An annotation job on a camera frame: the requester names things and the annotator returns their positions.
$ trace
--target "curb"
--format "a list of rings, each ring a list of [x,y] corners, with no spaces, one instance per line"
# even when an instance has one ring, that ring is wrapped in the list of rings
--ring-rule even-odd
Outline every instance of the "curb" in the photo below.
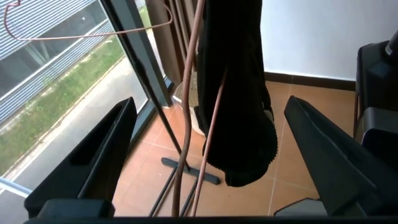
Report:
[[[41,150],[41,148],[37,149],[37,146],[42,143],[42,140],[45,139],[67,116],[70,114],[71,111],[73,111],[76,106],[81,103],[81,101],[95,88],[109,73],[112,69],[114,69],[117,65],[120,64],[120,62],[125,58],[125,56],[122,56],[112,67],[110,67],[104,75],[99,78],[82,96],[72,105],[71,108],[69,108],[52,126],[51,128],[45,132],[37,141],[36,143],[28,150],[26,151],[1,177],[5,178],[7,180],[13,179],[19,171],[24,167],[24,164],[26,164],[30,159],[29,158],[36,158],[44,149]]]

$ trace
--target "building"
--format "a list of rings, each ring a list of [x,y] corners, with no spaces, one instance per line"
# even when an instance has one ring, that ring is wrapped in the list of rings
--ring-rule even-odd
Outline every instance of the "building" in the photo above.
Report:
[[[1,14],[11,0],[0,0]],[[136,0],[138,8],[144,0]],[[21,0],[10,8],[7,21],[23,38],[62,37],[111,32],[97,0]],[[0,27],[0,124],[9,119],[45,84],[67,71],[105,37],[20,41]]]

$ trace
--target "black garment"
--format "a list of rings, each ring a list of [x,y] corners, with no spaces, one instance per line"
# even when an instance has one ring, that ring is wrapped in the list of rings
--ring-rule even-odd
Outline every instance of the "black garment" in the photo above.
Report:
[[[226,183],[240,187],[260,179],[277,152],[265,86],[260,34],[262,1],[206,1],[198,46],[200,127],[208,135],[218,88],[226,83],[208,162],[225,172]]]

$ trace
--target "glass pane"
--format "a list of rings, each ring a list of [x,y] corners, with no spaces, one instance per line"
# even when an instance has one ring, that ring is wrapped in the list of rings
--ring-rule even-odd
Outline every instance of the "glass pane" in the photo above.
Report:
[[[30,30],[40,35],[24,37],[113,31],[98,1],[56,2],[56,9],[31,13],[22,1],[11,26],[25,27],[18,21],[34,16]],[[16,46],[10,40],[0,50],[0,175],[33,190],[117,102],[132,96],[141,109],[147,97],[115,36]],[[27,220],[23,200],[0,191],[1,223]]]
[[[144,27],[153,26],[150,23],[148,9],[147,9],[145,0],[136,0],[136,5],[137,5],[138,11],[139,11],[139,15],[141,16],[142,23],[144,24]],[[150,42],[150,46],[152,47],[152,50],[155,53],[156,61],[159,64],[160,71],[162,72],[162,75],[165,78],[166,74],[164,73],[162,62],[160,61],[160,55],[159,55],[159,51],[157,50],[156,41],[155,41],[155,37],[154,37],[154,33],[153,33],[152,29],[147,29],[147,35],[148,35],[148,39]]]

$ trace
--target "white wall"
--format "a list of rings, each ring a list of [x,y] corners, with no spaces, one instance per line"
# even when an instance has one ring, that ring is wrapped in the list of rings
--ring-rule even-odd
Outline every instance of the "white wall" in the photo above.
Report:
[[[398,30],[398,0],[263,0],[267,72],[355,80],[360,46]]]

